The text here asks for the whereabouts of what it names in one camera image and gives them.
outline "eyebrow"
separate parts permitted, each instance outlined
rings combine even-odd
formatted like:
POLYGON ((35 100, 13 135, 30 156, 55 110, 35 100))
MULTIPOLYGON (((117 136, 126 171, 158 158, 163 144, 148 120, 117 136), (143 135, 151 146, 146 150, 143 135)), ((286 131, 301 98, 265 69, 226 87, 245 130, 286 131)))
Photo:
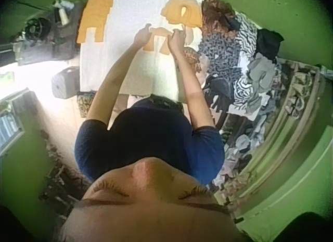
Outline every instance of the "eyebrow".
MULTIPOLYGON (((98 207, 98 206, 128 206, 132 205, 131 202, 124 201, 113 201, 113 200, 98 200, 98 199, 83 199, 74 205, 74 208, 88 208, 88 207, 98 207)), ((219 204, 198 204, 198 203, 175 203, 178 206, 186 206, 192 208, 199 208, 209 211, 220 212, 225 215, 230 215, 227 207, 221 206, 219 204)))

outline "hand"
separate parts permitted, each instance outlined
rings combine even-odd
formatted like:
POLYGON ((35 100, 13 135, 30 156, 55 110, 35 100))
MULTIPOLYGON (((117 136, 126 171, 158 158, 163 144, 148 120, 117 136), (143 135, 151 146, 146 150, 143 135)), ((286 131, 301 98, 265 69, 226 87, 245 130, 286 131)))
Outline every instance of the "hand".
POLYGON ((150 26, 151 26, 151 24, 147 23, 143 29, 140 29, 139 32, 136 33, 133 44, 137 48, 142 48, 143 46, 145 46, 148 43, 148 41, 151 37, 151 33, 149 32, 150 26))
POLYGON ((172 36, 168 36, 169 50, 175 57, 184 53, 185 37, 184 26, 183 30, 174 29, 172 36))

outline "person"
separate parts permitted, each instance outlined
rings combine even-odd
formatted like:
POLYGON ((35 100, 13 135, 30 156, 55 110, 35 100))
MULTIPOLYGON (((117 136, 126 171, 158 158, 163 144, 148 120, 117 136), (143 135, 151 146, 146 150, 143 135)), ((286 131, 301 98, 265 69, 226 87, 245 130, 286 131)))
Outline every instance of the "person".
POLYGON ((75 144, 93 184, 70 213, 61 241, 244 241, 226 208, 203 184, 221 169, 218 130, 174 30, 169 49, 183 78, 190 122, 177 104, 152 96, 121 112, 107 130, 122 82, 150 25, 108 72, 75 144))

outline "navy blue shirt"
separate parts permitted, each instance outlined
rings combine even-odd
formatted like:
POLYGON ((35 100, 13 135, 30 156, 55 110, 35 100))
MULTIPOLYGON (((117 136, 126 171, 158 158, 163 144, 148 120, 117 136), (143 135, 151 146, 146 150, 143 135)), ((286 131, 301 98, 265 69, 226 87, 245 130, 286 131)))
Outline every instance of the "navy blue shirt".
POLYGON ((110 130, 98 120, 86 120, 75 143, 80 170, 91 180, 145 157, 210 183, 224 162, 223 143, 216 128, 193 130, 177 110, 133 106, 121 112, 110 130))

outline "forehead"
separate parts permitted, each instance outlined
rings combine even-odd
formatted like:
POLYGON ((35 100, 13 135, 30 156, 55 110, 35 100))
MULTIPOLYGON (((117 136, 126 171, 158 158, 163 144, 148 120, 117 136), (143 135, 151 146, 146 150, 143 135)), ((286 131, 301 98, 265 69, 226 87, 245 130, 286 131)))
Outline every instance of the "forehead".
POLYGON ((231 234, 234 229, 231 219, 222 213, 170 203, 77 208, 65 226, 66 233, 82 241, 90 236, 90 241, 138 241, 138 236, 160 241, 161 235, 179 241, 186 241, 189 236, 203 236, 205 239, 201 241, 207 241, 207 236, 216 239, 221 236, 219 231, 227 230, 231 234))

